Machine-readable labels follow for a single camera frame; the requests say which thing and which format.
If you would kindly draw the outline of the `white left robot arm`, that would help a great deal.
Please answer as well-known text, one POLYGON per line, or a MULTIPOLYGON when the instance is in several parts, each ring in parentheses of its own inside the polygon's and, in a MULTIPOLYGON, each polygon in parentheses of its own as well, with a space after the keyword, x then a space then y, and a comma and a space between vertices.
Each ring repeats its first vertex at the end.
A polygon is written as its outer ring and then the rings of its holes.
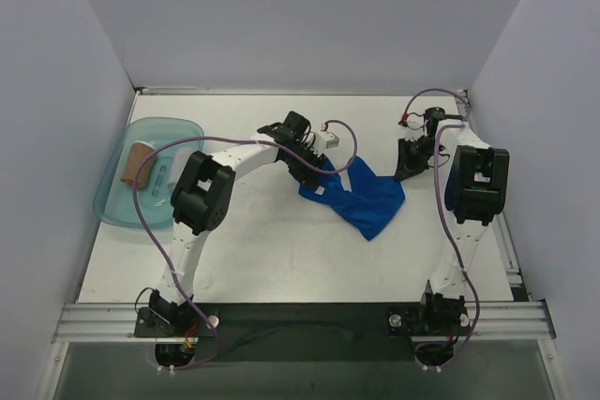
POLYGON ((323 128, 308 130, 310 122, 291 111, 285 120, 259 128, 247 140, 225 140, 231 146, 205 154, 191 154, 171 197, 172 240, 160 253, 165 269, 149 299, 149 310, 165 334, 177 336, 191 322, 193 283, 209 234, 228 213, 234 184, 255 170, 286 164, 300 185, 316 189, 325 151, 338 146, 338 137, 323 128))

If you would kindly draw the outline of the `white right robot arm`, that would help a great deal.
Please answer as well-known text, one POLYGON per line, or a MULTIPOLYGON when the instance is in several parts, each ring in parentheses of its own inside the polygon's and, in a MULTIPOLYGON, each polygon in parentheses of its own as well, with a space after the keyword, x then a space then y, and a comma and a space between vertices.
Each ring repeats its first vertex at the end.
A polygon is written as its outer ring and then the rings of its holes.
POLYGON ((445 234, 439 263, 426 283, 415 321, 424 333, 470 325, 465 276, 477 247, 505 205, 510 155, 482 141, 459 114, 440 107, 406 112, 399 121, 395 179, 433 171, 438 216, 445 234))

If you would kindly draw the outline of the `blue microfibre towel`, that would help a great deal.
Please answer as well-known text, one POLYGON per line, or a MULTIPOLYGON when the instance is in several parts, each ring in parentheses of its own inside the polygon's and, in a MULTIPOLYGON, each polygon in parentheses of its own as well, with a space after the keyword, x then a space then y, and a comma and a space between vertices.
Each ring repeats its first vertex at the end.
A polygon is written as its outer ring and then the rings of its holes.
POLYGON ((305 200, 330 207, 367 241, 372 241, 390 224, 406 195, 393 176, 377 175, 360 156, 355 158, 347 174, 349 190, 342 185, 339 173, 321 174, 316 190, 300 185, 298 194, 305 200))

